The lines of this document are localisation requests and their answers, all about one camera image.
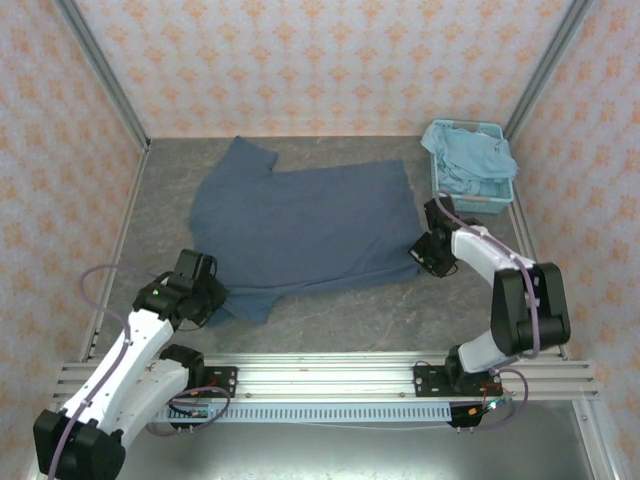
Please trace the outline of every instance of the floral wallpaper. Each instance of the floral wallpaper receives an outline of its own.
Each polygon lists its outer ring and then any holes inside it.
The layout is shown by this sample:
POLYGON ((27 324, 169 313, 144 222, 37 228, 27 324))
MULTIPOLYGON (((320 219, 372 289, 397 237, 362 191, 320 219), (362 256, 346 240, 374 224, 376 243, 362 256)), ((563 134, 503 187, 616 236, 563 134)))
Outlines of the floral wallpaper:
POLYGON ((19 479, 92 314, 77 277, 109 259, 140 151, 53 1, 4 0, 0 45, 0 470, 19 479))
POLYGON ((147 134, 505 124, 569 0, 79 0, 147 134))
POLYGON ((640 472, 640 9, 595 2, 514 143, 542 258, 563 272, 571 353, 596 361, 628 478, 640 472))

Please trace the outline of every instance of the wall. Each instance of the wall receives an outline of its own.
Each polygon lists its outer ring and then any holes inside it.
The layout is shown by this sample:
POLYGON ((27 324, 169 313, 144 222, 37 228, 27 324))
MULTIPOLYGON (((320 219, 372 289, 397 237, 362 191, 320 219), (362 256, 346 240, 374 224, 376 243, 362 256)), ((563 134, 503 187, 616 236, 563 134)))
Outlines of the wall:
POLYGON ((18 479, 92 314, 77 277, 109 259, 140 153, 53 2, 2 7, 0 465, 18 479))
POLYGON ((152 137, 506 123, 569 0, 79 0, 152 137))
POLYGON ((640 472, 640 9, 595 2, 514 144, 543 259, 561 265, 571 353, 597 363, 640 472))

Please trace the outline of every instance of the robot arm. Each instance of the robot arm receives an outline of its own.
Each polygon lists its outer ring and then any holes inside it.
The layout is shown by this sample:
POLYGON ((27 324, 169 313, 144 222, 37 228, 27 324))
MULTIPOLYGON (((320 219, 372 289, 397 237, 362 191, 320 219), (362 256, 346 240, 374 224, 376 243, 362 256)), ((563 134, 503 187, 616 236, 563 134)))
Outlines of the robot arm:
POLYGON ((450 198, 440 198, 447 212, 437 203, 433 199, 425 204, 430 232, 409 253, 438 277, 446 276, 462 260, 493 288, 490 329, 451 350, 445 364, 451 382, 459 384, 466 375, 497 368, 532 350, 534 309, 540 349, 566 343, 570 325, 559 268, 551 263, 538 264, 504 247, 475 220, 454 222, 451 217, 457 216, 450 198), (534 298, 527 294, 520 266, 531 279, 534 298))
POLYGON ((140 290, 128 318, 130 334, 120 334, 60 411, 44 410, 36 420, 41 472, 61 480, 115 479, 126 449, 158 410, 183 390, 204 386, 204 357, 189 348, 171 345, 152 368, 147 365, 184 319, 201 326, 222 306, 227 292, 215 279, 215 270, 210 273, 214 265, 213 257, 183 250, 173 272, 140 290), (62 450, 55 465, 58 445, 62 450))

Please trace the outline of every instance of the white cable tray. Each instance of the white cable tray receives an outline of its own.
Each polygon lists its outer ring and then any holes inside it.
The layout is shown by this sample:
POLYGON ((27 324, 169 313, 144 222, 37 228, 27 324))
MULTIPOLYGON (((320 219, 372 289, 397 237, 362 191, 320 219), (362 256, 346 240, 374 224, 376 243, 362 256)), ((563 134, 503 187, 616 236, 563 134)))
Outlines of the white cable tray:
MULTIPOLYGON (((202 423, 213 418, 222 403, 198 407, 178 407, 196 410, 200 418, 183 416, 168 406, 158 412, 156 423, 202 423)), ((447 422, 451 420, 448 402, 427 403, 331 403, 331 404, 276 404, 232 403, 218 422, 225 423, 392 423, 392 422, 447 422)))

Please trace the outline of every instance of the plastic basket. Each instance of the plastic basket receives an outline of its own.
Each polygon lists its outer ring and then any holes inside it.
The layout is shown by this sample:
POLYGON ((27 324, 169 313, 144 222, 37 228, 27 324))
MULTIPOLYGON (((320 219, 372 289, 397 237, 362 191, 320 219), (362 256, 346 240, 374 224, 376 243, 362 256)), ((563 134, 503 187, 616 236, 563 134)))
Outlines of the plastic basket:
MULTIPOLYGON (((446 128, 462 128, 469 132, 481 132, 494 138, 504 138, 502 136, 502 128, 495 123, 458 120, 434 120, 433 123, 446 128)), ((490 193, 490 195, 476 196, 452 193, 451 197, 456 210, 459 212, 500 213, 504 207, 513 201, 512 183, 511 180, 503 183, 486 182, 482 185, 482 190, 490 193)), ((431 154, 431 188, 434 195, 440 188, 438 168, 433 154, 431 154)))

